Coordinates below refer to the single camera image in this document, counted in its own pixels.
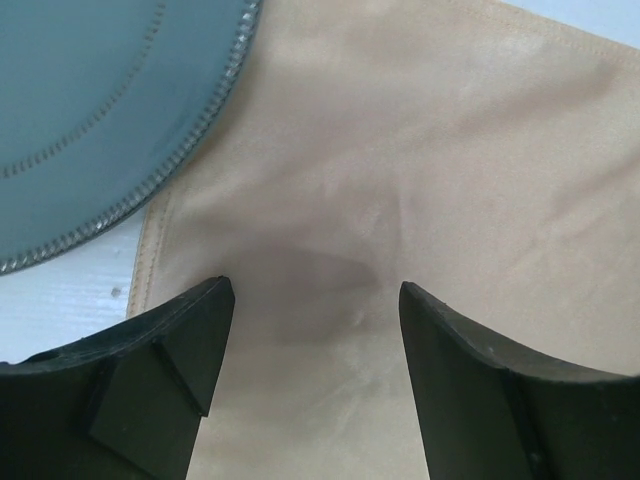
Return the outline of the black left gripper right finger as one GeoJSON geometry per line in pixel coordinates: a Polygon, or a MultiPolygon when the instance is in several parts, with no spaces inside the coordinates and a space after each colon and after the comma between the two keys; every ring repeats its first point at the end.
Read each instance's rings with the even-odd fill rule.
{"type": "Polygon", "coordinates": [[[637,377],[538,352],[412,282],[399,319],[431,478],[638,478],[637,377]]]}

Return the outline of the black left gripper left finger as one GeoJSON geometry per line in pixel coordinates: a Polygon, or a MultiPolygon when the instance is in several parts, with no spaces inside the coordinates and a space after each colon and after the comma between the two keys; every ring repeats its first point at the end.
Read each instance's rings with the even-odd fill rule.
{"type": "Polygon", "coordinates": [[[5,479],[182,479],[232,323],[225,277],[1,366],[5,479]]]}

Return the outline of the peach satin cloth napkin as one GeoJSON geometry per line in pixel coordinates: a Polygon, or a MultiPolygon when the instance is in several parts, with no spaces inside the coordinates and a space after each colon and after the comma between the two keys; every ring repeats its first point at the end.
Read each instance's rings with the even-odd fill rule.
{"type": "Polygon", "coordinates": [[[213,138],[151,203],[129,311],[236,296],[192,479],[423,479],[412,281],[639,370],[639,52],[499,1],[268,1],[213,138]]]}

